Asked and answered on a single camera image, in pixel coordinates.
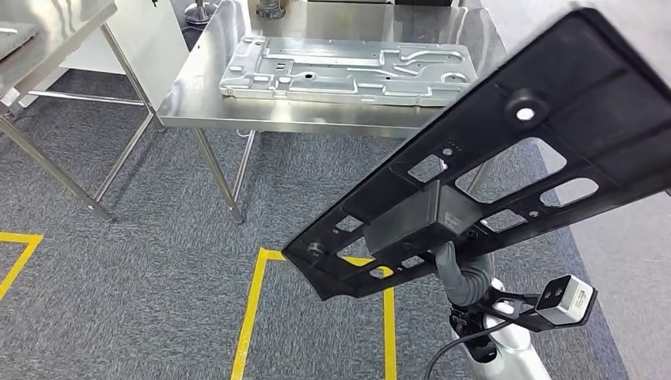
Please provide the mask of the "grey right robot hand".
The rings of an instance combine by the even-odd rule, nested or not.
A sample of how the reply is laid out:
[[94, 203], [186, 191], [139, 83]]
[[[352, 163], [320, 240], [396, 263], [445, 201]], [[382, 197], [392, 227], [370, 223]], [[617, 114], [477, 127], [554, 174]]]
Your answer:
[[453, 305], [470, 306], [485, 296], [492, 280], [493, 264], [488, 255], [470, 258], [459, 264], [452, 241], [433, 252], [438, 277]]

